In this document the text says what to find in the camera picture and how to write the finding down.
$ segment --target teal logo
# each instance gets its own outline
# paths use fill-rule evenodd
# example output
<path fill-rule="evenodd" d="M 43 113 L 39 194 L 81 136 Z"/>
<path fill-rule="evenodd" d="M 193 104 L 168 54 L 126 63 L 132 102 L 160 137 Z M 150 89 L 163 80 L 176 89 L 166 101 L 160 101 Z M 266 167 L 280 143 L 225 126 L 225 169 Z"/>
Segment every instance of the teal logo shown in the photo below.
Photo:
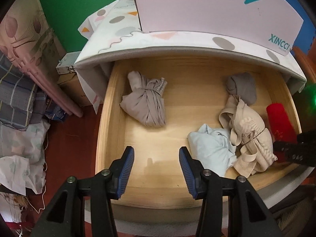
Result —
<path fill-rule="evenodd" d="M 284 40 L 278 38 L 277 36 L 275 36 L 273 34 L 271 34 L 271 38 L 268 41 L 273 42 L 274 44 L 280 46 L 284 50 L 287 50 L 290 47 L 289 43 L 285 42 Z"/>

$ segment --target wooden drawer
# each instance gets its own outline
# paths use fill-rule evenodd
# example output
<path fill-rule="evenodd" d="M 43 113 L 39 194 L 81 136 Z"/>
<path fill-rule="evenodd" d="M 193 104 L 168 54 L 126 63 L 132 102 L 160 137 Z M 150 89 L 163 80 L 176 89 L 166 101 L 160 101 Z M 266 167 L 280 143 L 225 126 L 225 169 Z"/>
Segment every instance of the wooden drawer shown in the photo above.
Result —
<path fill-rule="evenodd" d="M 168 82 L 163 98 L 166 126 L 145 127 L 120 107 L 122 96 L 131 92 L 127 74 L 137 70 L 147 78 L 164 77 Z M 125 194 L 116 204 L 142 208 L 174 209 L 200 205 L 190 196 L 179 164 L 179 148 L 187 135 L 203 123 L 221 127 L 218 121 L 228 93 L 229 75 L 249 72 L 256 81 L 257 101 L 251 107 L 267 123 L 266 107 L 282 103 L 297 133 L 301 132 L 290 92 L 274 69 L 230 59 L 201 56 L 164 56 L 117 61 L 107 88 L 100 122 L 96 168 L 98 173 L 120 158 L 127 145 L 135 149 L 135 162 Z M 255 189 L 280 179 L 295 164 L 274 163 L 266 172 L 249 178 Z M 230 168 L 226 177 L 236 178 Z"/>

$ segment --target red cloth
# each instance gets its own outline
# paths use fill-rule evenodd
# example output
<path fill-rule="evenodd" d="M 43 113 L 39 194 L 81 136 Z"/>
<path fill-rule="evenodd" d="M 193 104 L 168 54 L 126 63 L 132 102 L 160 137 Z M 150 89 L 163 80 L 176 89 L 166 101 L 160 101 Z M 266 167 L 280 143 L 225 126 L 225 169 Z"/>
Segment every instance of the red cloth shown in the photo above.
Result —
<path fill-rule="evenodd" d="M 273 103 L 267 107 L 271 132 L 276 141 L 297 143 L 297 135 L 281 103 Z M 278 162 L 285 162 L 284 152 L 274 151 Z"/>

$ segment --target screw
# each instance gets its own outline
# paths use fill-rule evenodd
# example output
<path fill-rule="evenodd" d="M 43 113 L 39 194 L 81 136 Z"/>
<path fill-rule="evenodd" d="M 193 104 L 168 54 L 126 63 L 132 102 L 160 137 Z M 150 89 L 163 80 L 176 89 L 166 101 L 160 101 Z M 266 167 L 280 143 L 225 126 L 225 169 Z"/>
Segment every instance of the screw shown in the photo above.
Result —
<path fill-rule="evenodd" d="M 74 176 L 70 176 L 67 178 L 68 183 L 73 183 L 74 181 L 76 181 L 76 178 Z"/>
<path fill-rule="evenodd" d="M 203 170 L 203 175 L 205 175 L 205 176 L 210 176 L 212 174 L 212 171 L 211 170 L 209 170 L 209 169 L 204 169 Z"/>
<path fill-rule="evenodd" d="M 102 171 L 101 171 L 101 175 L 104 175 L 104 176 L 107 176 L 107 175 L 109 175 L 111 173 L 111 171 L 109 170 L 109 169 L 103 169 Z"/>
<path fill-rule="evenodd" d="M 240 181 L 241 183 L 244 183 L 244 182 L 246 181 L 246 177 L 240 175 L 240 176 L 238 177 L 238 181 Z"/>

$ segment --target beige bra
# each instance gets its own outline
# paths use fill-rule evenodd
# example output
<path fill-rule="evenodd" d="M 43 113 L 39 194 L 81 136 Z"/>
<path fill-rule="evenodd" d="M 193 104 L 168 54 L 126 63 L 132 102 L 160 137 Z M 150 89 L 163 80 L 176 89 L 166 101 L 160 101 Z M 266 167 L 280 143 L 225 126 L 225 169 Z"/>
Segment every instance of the beige bra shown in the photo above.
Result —
<path fill-rule="evenodd" d="M 233 145 L 243 144 L 234 168 L 245 177 L 265 171 L 277 157 L 273 154 L 272 138 L 262 118 L 239 96 L 230 95 L 219 115 L 223 128 L 231 129 Z"/>

